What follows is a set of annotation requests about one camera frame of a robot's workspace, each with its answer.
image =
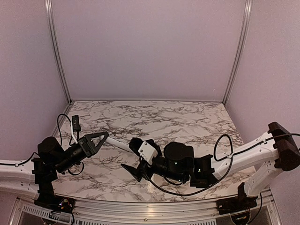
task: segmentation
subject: lavender wall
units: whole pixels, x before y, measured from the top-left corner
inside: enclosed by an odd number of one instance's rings
[[[229,102],[245,142],[277,121],[300,132],[300,1],[254,0],[250,30]],[[300,221],[300,169],[272,183],[283,224]]]
[[[66,101],[40,0],[1,1],[0,159],[26,159],[51,134]],[[14,196],[0,194],[1,224]]]
[[[73,99],[222,101],[243,0],[53,0]]]

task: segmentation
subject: black connector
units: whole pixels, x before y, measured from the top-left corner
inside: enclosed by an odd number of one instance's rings
[[[79,123],[79,116],[75,115],[72,116],[72,125],[73,125],[73,131],[75,132],[80,132],[81,131],[81,126]]]

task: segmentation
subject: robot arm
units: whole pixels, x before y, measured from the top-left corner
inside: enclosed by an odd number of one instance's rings
[[[191,146],[177,142],[166,145],[163,157],[159,146],[153,143],[153,140],[143,142],[140,139],[130,142],[129,147],[142,160],[137,168],[122,166],[137,181],[142,178],[150,180],[153,174],[158,174],[181,183],[190,181],[192,187],[208,189],[217,184],[225,174],[262,164],[247,182],[239,186],[237,197],[218,201],[220,214],[255,207],[257,196],[275,177],[300,165],[300,153],[292,135],[276,122],[269,124],[268,132],[235,149],[233,154],[226,154],[222,159],[215,160],[212,155],[195,158]]]
[[[92,138],[97,137],[101,141],[95,145]],[[48,137],[38,145],[40,158],[25,164],[24,161],[1,161],[0,190],[27,195],[36,199],[36,205],[45,208],[72,212],[74,199],[55,195],[51,182],[57,179],[57,172],[64,173],[84,158],[95,155],[105,141],[126,151],[132,150],[140,157],[137,168],[122,164],[137,181],[142,178],[149,180],[153,174],[158,174],[181,183],[190,181],[192,187],[208,189],[226,173],[232,174],[262,164],[245,184],[239,186],[237,197],[219,200],[219,212],[224,214],[255,207],[257,195],[276,176],[300,164],[300,153],[293,138],[276,122],[269,124],[269,132],[235,149],[234,154],[226,154],[221,160],[213,159],[212,155],[196,158],[193,147],[177,142],[165,146],[163,157],[160,147],[153,140],[133,138],[128,147],[109,138],[107,132],[85,135],[77,141],[64,151],[54,137]]]

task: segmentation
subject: marble surface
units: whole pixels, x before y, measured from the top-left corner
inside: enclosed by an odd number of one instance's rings
[[[242,145],[223,104],[166,101],[89,101],[75,102],[69,117],[78,114],[82,132],[108,131],[110,137],[128,143],[132,137],[154,139],[163,149],[176,141],[194,147],[195,157],[213,153],[216,140],[229,134],[235,147]],[[70,127],[65,121],[62,128],[63,148],[68,147]],[[229,152],[228,141],[221,141],[218,153]],[[208,199],[237,193],[237,186],[255,172],[253,167],[235,173],[217,186],[190,197],[179,197],[161,192],[144,179],[137,182],[121,163],[136,167],[138,157],[132,152],[102,146],[98,154],[83,160],[82,174],[72,176],[59,174],[53,182],[55,193],[122,202],[176,202]],[[173,186],[154,175],[152,180],[164,189],[187,194],[199,189],[189,186]]]

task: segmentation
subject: black cable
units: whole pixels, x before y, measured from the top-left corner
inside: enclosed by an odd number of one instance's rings
[[[71,212],[71,215],[72,215],[72,223],[71,223],[71,225],[73,225],[74,224],[74,222],[75,222],[75,218],[74,218],[74,214]]]
[[[215,159],[217,162],[220,162],[220,161],[222,161],[222,160],[224,160],[224,159],[227,158],[227,156],[225,156],[225,157],[223,157],[223,158],[221,158],[221,159],[217,159],[217,157],[216,157],[217,146],[218,146],[220,140],[221,140],[223,137],[227,137],[227,138],[229,139],[230,145],[231,145],[231,146],[233,145],[233,144],[232,144],[232,141],[231,141],[231,138],[230,138],[230,136],[229,136],[228,134],[221,135],[221,136],[218,138],[217,142],[215,143],[215,147],[214,147],[214,159]]]
[[[230,136],[229,136],[229,135],[222,135],[222,136],[227,136],[227,137],[228,137],[229,142],[230,142],[231,153],[233,153],[233,143],[232,143],[232,141],[231,141]],[[198,194],[198,193],[201,193],[201,192],[203,192],[203,191],[206,191],[206,190],[210,189],[211,187],[215,186],[216,184],[218,184],[219,182],[221,182],[221,181],[228,175],[228,173],[230,172],[230,169],[231,169],[232,165],[233,165],[233,157],[231,158],[229,167],[228,167],[228,169],[227,169],[227,171],[226,171],[226,173],[224,174],[223,177],[221,177],[221,178],[220,178],[217,182],[215,182],[214,184],[212,184],[212,185],[210,185],[210,186],[208,186],[208,187],[206,187],[206,188],[204,188],[204,189],[202,189],[202,190],[200,190],[200,191],[196,191],[196,192],[193,192],[193,193],[190,193],[190,194],[178,194],[178,193],[175,193],[175,192],[171,192],[171,191],[164,190],[163,188],[161,188],[160,186],[158,186],[156,183],[154,183],[154,182],[148,177],[147,173],[144,172],[144,176],[146,177],[146,179],[147,179],[154,187],[156,187],[157,189],[159,189],[159,190],[161,190],[161,191],[163,191],[163,192],[165,192],[165,193],[168,193],[168,194],[171,194],[171,195],[177,195],[177,196],[187,197],[187,196],[196,195],[196,194]]]
[[[222,135],[221,137],[219,137],[219,139],[217,140],[217,142],[216,142],[216,144],[215,144],[215,147],[214,147],[214,159],[215,159],[217,162],[220,162],[220,161],[222,161],[222,160],[224,160],[224,159],[226,159],[226,158],[228,157],[228,156],[225,156],[225,157],[220,158],[220,159],[217,159],[217,157],[216,157],[217,145],[218,145],[218,142],[221,140],[221,138],[222,138],[223,136],[226,136],[226,135]],[[272,140],[272,139],[275,139],[275,138],[287,137],[287,136],[300,136],[300,134],[292,133],[292,134],[278,135],[278,136],[274,136],[274,137],[269,137],[269,138],[267,138],[265,141],[267,142],[267,141]],[[243,151],[235,152],[233,155],[236,156],[236,155],[242,154],[242,153],[244,153],[244,152],[246,152],[246,151],[249,151],[249,150],[255,148],[257,145],[260,145],[260,144],[263,144],[263,143],[264,143],[264,141],[260,141],[260,142],[258,142],[258,143],[256,143],[256,144],[250,146],[249,148],[244,149]]]
[[[259,195],[260,195],[260,197],[261,197],[261,206],[259,207],[259,210],[258,210],[257,214],[256,214],[256,215],[255,215],[255,216],[254,216],[247,224],[252,223],[253,220],[256,219],[256,217],[258,216],[258,214],[259,214],[260,211],[262,210],[262,207],[263,207],[263,197],[262,197],[262,194],[261,194],[261,193],[260,193]]]
[[[173,183],[172,181],[170,181],[169,179],[167,179],[166,177],[164,177],[164,179],[165,179],[165,181],[167,181],[168,183],[170,183],[170,184],[173,184],[173,185],[176,185],[176,186],[179,186],[179,185],[181,185],[182,183],[178,183],[178,184],[176,184],[176,183]]]
[[[285,135],[277,135],[275,137],[267,138],[266,141],[269,141],[269,140],[272,140],[272,139],[275,139],[275,138],[279,138],[279,137],[287,137],[287,136],[298,136],[298,137],[300,137],[300,134],[292,133],[292,134],[285,134]]]
[[[83,172],[83,170],[84,170],[84,163],[83,162],[80,162],[80,163],[82,163],[82,169],[81,169],[81,171],[79,173],[72,173],[70,171],[70,169],[68,169],[67,171],[69,172],[69,174],[71,174],[73,176],[77,176],[77,175],[81,174]]]
[[[28,159],[26,159],[24,162],[18,163],[17,166],[20,166],[20,165],[23,165],[23,164],[27,163],[29,160],[31,160],[31,158],[33,157],[34,154],[38,155],[36,152],[33,152],[32,155]],[[12,164],[12,163],[7,163],[7,164],[6,163],[0,163],[0,165],[13,165],[13,166],[15,166],[16,163],[15,164]]]
[[[64,114],[64,113],[61,113],[61,114],[59,114],[59,115],[57,116],[57,119],[56,119],[56,122],[57,122],[57,128],[58,128],[58,132],[60,133],[60,145],[62,145],[62,137],[61,137],[60,123],[59,123],[59,118],[60,118],[60,116],[65,116],[65,117],[69,120],[70,123],[71,123],[71,119],[70,119],[66,114]]]
[[[79,131],[77,131],[77,137],[76,137],[76,140],[78,140],[79,139]],[[71,141],[73,140],[73,137],[71,136],[71,139],[70,139],[70,141],[69,141],[69,146],[73,146],[73,145],[75,145],[76,143],[73,143],[73,144],[71,144]]]

